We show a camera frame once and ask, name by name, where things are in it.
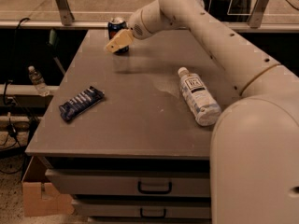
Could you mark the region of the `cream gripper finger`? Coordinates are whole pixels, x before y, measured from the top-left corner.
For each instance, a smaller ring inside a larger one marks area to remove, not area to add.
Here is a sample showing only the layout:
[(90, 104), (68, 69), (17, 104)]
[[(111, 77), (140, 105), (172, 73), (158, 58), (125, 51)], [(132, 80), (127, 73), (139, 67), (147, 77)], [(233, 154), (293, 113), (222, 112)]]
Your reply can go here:
[(120, 37), (113, 37), (105, 46), (105, 50), (115, 53), (125, 47), (125, 42)]

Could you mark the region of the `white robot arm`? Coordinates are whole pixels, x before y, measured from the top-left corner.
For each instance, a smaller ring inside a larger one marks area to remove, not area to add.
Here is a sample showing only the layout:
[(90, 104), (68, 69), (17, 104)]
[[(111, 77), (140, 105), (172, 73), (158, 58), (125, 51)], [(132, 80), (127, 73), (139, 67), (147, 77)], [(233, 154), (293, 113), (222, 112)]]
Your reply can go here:
[(155, 0), (133, 13), (108, 42), (187, 28), (223, 71), (237, 101), (210, 142), (212, 224), (299, 224), (299, 79), (211, 16), (201, 0)]

